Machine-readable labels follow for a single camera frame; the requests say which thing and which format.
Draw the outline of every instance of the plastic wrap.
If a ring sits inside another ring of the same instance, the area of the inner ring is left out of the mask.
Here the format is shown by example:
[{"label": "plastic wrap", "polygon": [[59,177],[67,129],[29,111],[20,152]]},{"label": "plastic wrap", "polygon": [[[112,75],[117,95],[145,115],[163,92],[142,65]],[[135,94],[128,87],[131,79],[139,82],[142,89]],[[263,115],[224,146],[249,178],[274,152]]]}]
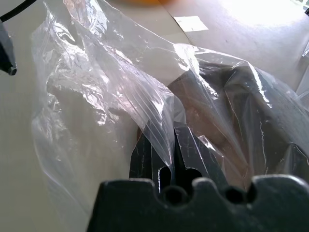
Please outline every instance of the plastic wrap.
[{"label": "plastic wrap", "polygon": [[186,120],[231,185],[246,189],[257,174],[309,180],[309,118],[286,85],[241,59],[172,44],[103,0],[45,6],[32,37],[32,131],[69,231],[85,231],[100,182],[128,178],[138,127],[152,125],[146,137],[171,169],[173,121]]}]

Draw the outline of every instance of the black cable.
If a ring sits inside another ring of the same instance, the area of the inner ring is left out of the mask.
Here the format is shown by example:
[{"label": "black cable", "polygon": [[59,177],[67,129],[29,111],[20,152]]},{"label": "black cable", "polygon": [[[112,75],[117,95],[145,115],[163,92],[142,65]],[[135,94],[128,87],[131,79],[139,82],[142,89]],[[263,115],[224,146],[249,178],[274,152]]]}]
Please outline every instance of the black cable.
[{"label": "black cable", "polygon": [[18,15],[20,12],[22,12],[24,9],[29,7],[31,4],[33,4],[36,0],[25,0],[22,4],[16,6],[14,9],[9,11],[8,13],[2,15],[0,17],[0,20],[2,22],[5,22],[9,20],[10,18],[13,18],[14,16]]}]

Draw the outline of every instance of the circular hole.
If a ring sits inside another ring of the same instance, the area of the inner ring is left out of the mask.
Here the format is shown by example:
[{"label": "circular hole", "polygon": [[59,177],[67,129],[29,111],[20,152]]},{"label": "circular hole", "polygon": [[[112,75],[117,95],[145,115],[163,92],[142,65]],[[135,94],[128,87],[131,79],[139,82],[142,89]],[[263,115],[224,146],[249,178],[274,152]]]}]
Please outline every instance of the circular hole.
[{"label": "circular hole", "polygon": [[166,187],[162,192],[164,202],[177,206],[187,201],[188,195],[186,191],[178,186]]},{"label": "circular hole", "polygon": [[226,198],[234,204],[241,204],[245,202],[244,194],[235,188],[228,189],[225,192]]}]

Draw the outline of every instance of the clear plastic bag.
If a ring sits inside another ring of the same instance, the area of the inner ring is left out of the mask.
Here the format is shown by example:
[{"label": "clear plastic bag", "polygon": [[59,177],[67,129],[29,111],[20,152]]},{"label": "clear plastic bag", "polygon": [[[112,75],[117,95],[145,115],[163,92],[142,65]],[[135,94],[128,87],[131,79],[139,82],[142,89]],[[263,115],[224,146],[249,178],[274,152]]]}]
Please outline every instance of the clear plastic bag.
[{"label": "clear plastic bag", "polygon": [[32,131],[69,231],[85,231],[100,182],[128,178],[138,127],[154,128],[146,137],[171,169],[173,121],[186,120],[231,185],[309,180],[309,118],[287,86],[239,58],[172,44],[103,0],[44,3]]}]

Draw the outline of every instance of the crumpled plastic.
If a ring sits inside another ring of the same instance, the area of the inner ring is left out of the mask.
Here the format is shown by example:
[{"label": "crumpled plastic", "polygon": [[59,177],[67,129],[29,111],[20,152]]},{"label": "crumpled plastic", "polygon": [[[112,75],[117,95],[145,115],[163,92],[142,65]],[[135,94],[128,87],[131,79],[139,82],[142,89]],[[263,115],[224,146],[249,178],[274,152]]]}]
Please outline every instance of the crumpled plastic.
[{"label": "crumpled plastic", "polygon": [[170,169],[179,121],[231,185],[246,189],[258,174],[309,181],[309,118],[285,84],[239,58],[170,43],[103,0],[44,3],[32,131],[68,231],[85,231],[100,182],[128,178],[138,128]]}]

